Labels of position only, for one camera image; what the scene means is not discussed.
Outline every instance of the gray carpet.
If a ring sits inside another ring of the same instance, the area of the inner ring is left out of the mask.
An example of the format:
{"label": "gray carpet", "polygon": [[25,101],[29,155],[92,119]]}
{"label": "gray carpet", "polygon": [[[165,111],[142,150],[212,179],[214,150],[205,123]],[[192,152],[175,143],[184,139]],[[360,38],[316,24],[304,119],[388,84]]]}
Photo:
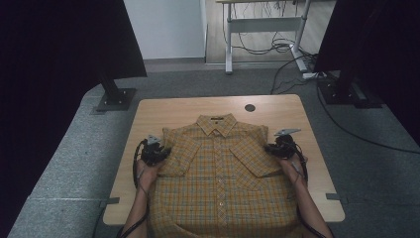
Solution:
{"label": "gray carpet", "polygon": [[[91,113],[103,94],[96,86],[82,99],[9,237],[92,236],[142,99],[267,95],[275,72],[239,69],[230,76],[223,70],[154,72],[147,78],[117,80],[119,87],[138,91],[129,111],[104,115]],[[295,66],[290,66],[280,73],[277,84],[298,77]],[[286,93],[300,96],[342,200],[346,219],[330,224],[336,237],[419,237],[420,156],[372,145],[340,130],[323,111],[314,80]],[[386,105],[379,109],[328,105],[327,109],[341,125],[364,138],[420,151]],[[115,237],[118,229],[100,220],[96,237]]]}

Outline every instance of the white wall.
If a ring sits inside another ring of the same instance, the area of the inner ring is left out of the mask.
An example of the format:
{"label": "white wall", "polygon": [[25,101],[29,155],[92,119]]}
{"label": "white wall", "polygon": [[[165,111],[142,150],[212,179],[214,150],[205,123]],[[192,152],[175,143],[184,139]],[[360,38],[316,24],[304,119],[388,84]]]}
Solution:
{"label": "white wall", "polygon": [[204,58],[204,2],[124,0],[143,58]]}

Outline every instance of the desk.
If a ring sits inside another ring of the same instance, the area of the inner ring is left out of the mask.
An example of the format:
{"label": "desk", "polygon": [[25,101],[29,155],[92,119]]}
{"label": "desk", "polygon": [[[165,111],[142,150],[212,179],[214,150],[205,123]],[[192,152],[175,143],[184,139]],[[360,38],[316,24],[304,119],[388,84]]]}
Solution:
{"label": "desk", "polygon": [[258,19],[232,19],[232,4],[253,2],[275,2],[273,0],[216,0],[217,3],[228,4],[228,18],[226,29],[226,73],[232,74],[232,33],[256,32],[296,32],[296,42],[290,45],[291,52],[301,72],[308,69],[303,62],[303,54],[299,51],[303,30],[305,29],[311,0],[306,0],[303,14],[300,17],[258,18]]}
{"label": "desk", "polygon": [[[254,112],[245,106],[253,104]],[[300,128],[293,138],[309,157],[309,191],[327,222],[343,221],[343,207],[338,200],[329,200],[326,193],[336,193],[330,174],[312,132],[302,102],[297,95],[263,95],[147,99],[140,102],[126,148],[114,181],[110,197],[119,197],[119,203],[108,204],[104,222],[108,225],[124,224],[134,201],[133,155],[139,142],[149,134],[162,137],[162,128],[171,129],[196,122],[199,115],[232,113],[240,122],[268,127],[268,141],[274,143],[273,134],[283,128]]]}

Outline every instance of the floor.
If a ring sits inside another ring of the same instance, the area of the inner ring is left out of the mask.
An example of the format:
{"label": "floor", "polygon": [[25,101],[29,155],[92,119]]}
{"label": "floor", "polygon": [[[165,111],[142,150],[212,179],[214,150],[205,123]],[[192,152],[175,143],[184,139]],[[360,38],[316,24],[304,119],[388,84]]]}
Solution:
{"label": "floor", "polygon": [[[304,1],[297,1],[292,5],[290,1],[280,1],[280,9],[276,7],[277,2],[269,3],[241,3],[234,4],[233,18],[270,18],[270,17],[294,17],[300,16],[305,5]],[[315,54],[319,52],[322,39],[324,38],[331,14],[334,10],[336,1],[319,0],[312,1],[308,20],[306,21],[301,47],[304,51]],[[225,60],[225,29],[227,18],[227,6],[216,3],[215,0],[206,0],[207,14],[207,52],[206,62],[222,63]],[[273,37],[276,39],[286,39],[286,41],[276,41],[282,44],[294,42],[295,34],[291,33],[247,33],[232,35],[233,47],[245,47],[249,50],[262,51],[271,48]],[[244,49],[234,48],[233,60],[238,62],[261,62],[292,60],[291,53],[278,53],[270,51],[264,55],[252,55]]]}

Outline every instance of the shirt collar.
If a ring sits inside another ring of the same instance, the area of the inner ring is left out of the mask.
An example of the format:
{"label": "shirt collar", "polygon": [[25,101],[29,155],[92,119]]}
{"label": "shirt collar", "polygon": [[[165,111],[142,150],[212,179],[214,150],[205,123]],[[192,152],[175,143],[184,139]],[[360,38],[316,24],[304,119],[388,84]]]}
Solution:
{"label": "shirt collar", "polygon": [[224,137],[229,135],[232,128],[237,123],[234,115],[232,113],[223,115],[223,116],[199,116],[197,119],[197,124],[204,133],[208,136],[214,130],[219,131]]}

